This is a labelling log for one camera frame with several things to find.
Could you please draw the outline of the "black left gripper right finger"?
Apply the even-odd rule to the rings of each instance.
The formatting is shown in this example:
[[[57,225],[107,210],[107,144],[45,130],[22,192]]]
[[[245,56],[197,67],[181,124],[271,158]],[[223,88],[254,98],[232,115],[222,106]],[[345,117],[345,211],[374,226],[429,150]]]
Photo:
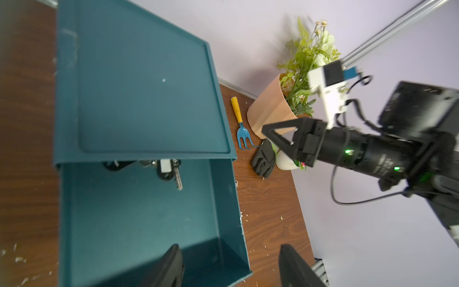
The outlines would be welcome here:
[[[319,276],[289,244],[280,247],[279,270],[282,287],[325,287]]]

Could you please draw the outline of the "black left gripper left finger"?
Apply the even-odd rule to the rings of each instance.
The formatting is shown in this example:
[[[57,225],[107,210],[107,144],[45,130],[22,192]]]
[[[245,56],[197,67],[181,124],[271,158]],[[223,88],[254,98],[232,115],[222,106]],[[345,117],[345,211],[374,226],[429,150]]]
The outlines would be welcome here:
[[[178,244],[172,245],[147,274],[140,287],[181,287],[184,277],[183,254]]]

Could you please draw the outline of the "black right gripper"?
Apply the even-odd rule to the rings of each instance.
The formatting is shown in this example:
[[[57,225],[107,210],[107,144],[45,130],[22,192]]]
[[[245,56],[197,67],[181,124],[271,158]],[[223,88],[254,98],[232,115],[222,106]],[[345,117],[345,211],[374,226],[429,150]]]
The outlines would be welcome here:
[[[313,167],[322,147],[327,122],[299,118],[266,124],[262,132],[294,161]]]

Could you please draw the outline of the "teal drawer cabinet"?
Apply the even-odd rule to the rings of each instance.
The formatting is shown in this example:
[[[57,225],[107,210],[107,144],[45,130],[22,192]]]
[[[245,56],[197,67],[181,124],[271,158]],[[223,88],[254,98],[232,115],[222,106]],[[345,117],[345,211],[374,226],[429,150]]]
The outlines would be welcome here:
[[[59,1],[53,163],[235,159],[203,39],[130,1]]]

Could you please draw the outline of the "teal top drawer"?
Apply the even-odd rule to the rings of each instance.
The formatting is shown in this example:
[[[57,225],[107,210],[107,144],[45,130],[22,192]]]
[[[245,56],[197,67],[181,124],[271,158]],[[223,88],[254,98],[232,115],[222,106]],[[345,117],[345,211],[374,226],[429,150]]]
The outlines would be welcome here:
[[[60,167],[61,287],[137,287],[172,245],[185,287],[232,287],[252,275],[233,162],[184,160],[183,189],[138,163]]]

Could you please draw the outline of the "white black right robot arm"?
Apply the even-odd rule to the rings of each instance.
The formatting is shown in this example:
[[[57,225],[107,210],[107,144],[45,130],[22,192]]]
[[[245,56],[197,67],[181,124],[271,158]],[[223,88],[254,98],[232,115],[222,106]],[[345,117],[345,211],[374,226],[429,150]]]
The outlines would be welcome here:
[[[322,161],[378,179],[384,197],[404,180],[402,194],[425,198],[453,240],[459,238],[459,93],[401,81],[373,134],[301,118],[265,125],[263,134],[288,157]]]

